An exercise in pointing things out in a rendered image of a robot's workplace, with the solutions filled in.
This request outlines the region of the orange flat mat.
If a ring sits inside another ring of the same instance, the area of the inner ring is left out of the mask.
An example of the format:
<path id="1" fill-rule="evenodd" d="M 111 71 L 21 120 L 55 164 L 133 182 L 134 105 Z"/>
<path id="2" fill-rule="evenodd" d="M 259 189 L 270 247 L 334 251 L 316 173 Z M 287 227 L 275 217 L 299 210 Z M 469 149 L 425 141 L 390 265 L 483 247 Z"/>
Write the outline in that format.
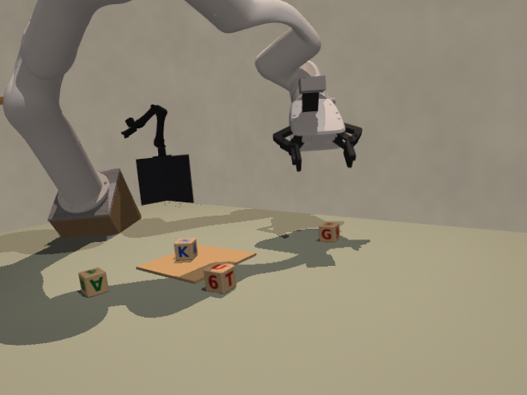
<path id="1" fill-rule="evenodd" d="M 198 255 L 193 260 L 176 260 L 175 253 L 136 266 L 138 270 L 196 284 L 204 279 L 203 270 L 214 263 L 237 265 L 256 253 L 197 244 Z"/>

